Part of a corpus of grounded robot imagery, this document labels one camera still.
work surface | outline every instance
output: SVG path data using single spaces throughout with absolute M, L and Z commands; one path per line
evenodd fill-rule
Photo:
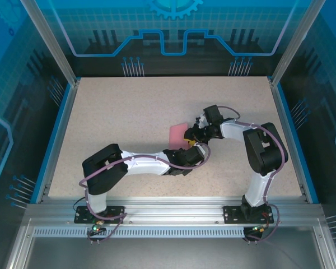
M 191 127 L 203 109 L 227 105 L 241 121 L 272 122 L 286 140 L 266 77 L 82 78 L 68 122 L 50 198 L 80 198 L 82 162 L 111 143 L 122 150 L 153 153 L 168 149 L 169 127 Z M 225 118 L 235 117 L 221 110 Z M 242 196 L 252 169 L 245 145 L 234 140 L 209 142 L 212 156 L 187 176 L 152 174 L 124 177 L 109 196 Z M 273 196 L 300 196 L 291 160 L 276 176 Z

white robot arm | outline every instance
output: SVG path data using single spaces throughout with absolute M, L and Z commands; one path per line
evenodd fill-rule
M 239 124 L 233 118 L 224 119 L 216 105 L 205 108 L 204 114 L 196 120 L 196 124 L 184 135 L 185 140 L 192 144 L 208 143 L 211 138 L 231 138 L 245 144 L 253 176 L 248 191 L 242 198 L 241 210 L 247 221 L 254 219 L 254 215 L 260 216 L 262 210 L 266 209 L 263 208 L 266 206 L 264 195 L 267 194 L 269 179 L 282 163 L 280 149 L 273 139 L 261 129 Z M 274 124 L 266 123 L 261 126 L 273 134 L 282 146 L 286 163 L 287 151 Z
M 107 207 L 107 192 L 112 189 L 122 177 L 135 174 L 187 175 L 191 172 L 191 169 L 187 168 L 196 166 L 198 163 L 204 161 L 204 155 L 205 151 L 203 147 L 199 145 L 194 145 L 188 150 L 163 150 L 155 154 L 136 154 L 122 151 L 117 144 L 111 144 L 82 163 L 83 173 L 86 177 L 108 163 L 113 163 L 128 157 L 133 158 L 128 158 L 129 160 L 122 161 L 89 179 L 87 181 L 88 202 L 94 213 L 103 212 Z M 179 169 L 167 163 L 185 169 Z

pink object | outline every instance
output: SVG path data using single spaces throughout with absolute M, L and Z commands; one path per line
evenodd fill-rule
M 179 125 L 174 125 L 169 128 L 169 149 L 178 150 L 180 148 L 187 150 L 189 149 L 189 144 L 184 141 L 184 133 L 188 129 L 188 124 L 183 123 Z

aluminum frame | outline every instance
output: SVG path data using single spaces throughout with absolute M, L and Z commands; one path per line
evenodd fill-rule
M 336 249 L 327 226 L 322 206 L 294 198 L 271 199 L 281 212 L 281 227 L 313 227 L 325 268 L 336 269 Z M 18 232 L 7 269 L 24 268 L 34 237 L 35 228 L 89 227 L 74 224 L 73 201 L 55 201 L 28 205 Z M 252 225 L 224 224 L 222 206 L 239 205 L 238 197 L 226 198 L 128 198 L 108 200 L 110 205 L 123 205 L 128 216 L 122 227 L 202 227 L 206 230 L 221 227 Z

blue trim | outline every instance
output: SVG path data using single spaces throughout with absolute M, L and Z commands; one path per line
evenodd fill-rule
M 66 87 L 66 90 L 65 90 L 65 93 L 63 95 L 62 102 L 61 102 L 60 109 L 58 110 L 55 125 L 54 125 L 54 128 L 53 128 L 52 133 L 51 133 L 50 141 L 49 141 L 49 144 L 48 144 L 47 149 L 46 149 L 43 164 L 41 165 L 38 180 L 36 181 L 35 189 L 34 189 L 34 192 L 31 196 L 30 203 L 35 203 L 37 197 L 39 196 L 40 188 L 41 188 L 41 185 L 42 185 L 43 180 L 44 180 L 44 174 L 45 174 L 45 171 L 46 171 L 47 163 L 49 161 L 49 158 L 50 158 L 50 155 L 51 155 L 51 152 L 52 152 L 52 148 L 53 148 L 54 141 L 56 139 L 58 127 L 59 127 L 61 119 L 62 119 L 63 110 L 65 108 L 65 105 L 66 105 L 66 102 L 67 102 L 67 97 L 68 97 L 68 94 L 69 94 L 70 91 L 71 91 L 71 86 L 70 86 L 70 84 L 67 84 L 67 87 Z
M 282 87 L 280 85 L 280 82 L 278 83 L 277 88 L 278 88 L 278 91 L 279 91 L 279 94 L 280 94 L 280 97 L 281 97 L 282 105 L 283 105 L 285 113 L 286 113 L 287 121 L 288 121 L 290 129 L 291 129 L 292 138 L 293 138 L 293 141 L 294 141 L 294 143 L 296 145 L 296 148 L 297 148 L 297 154 L 300 158 L 302 170 L 303 170 L 305 178 L 306 178 L 306 183 L 307 183 L 307 187 L 309 188 L 308 191 L 310 192 L 312 203 L 319 203 L 319 199 L 318 199 L 318 196 L 316 195 L 315 187 L 314 187 L 314 184 L 312 182 L 309 169 L 307 167 L 305 156 L 304 156 L 304 153 L 302 152 L 300 140 L 298 139 L 295 126 L 293 125 L 293 120 L 292 120 L 292 117 L 291 117 L 291 114 L 290 114 L 290 110 L 287 106 L 286 98 L 285 98 L 284 92 L 282 90 Z
M 10 152 L 13 146 L 13 138 L 12 138 L 12 131 L 11 131 L 10 125 L 2 118 L 0 118 L 0 125 L 6 129 L 7 136 L 9 138 L 9 145 L 6 148 L 4 157 L 2 158 L 1 163 L 0 163 L 0 176 L 1 176 L 2 170 L 5 167 L 6 161 L 9 158 L 9 155 L 10 155 Z

